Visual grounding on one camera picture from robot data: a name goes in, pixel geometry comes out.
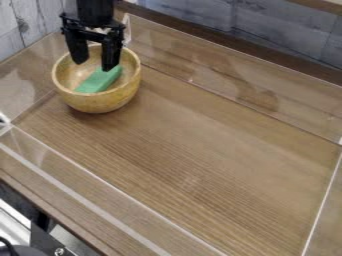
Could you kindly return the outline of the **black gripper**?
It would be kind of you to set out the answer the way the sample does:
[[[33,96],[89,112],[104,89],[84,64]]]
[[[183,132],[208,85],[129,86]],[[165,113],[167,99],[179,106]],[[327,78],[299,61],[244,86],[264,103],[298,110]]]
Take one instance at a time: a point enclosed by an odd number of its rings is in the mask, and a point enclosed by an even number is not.
[[[115,0],[66,0],[61,32],[73,62],[88,60],[86,40],[101,42],[101,69],[119,65],[125,26],[113,18]]]

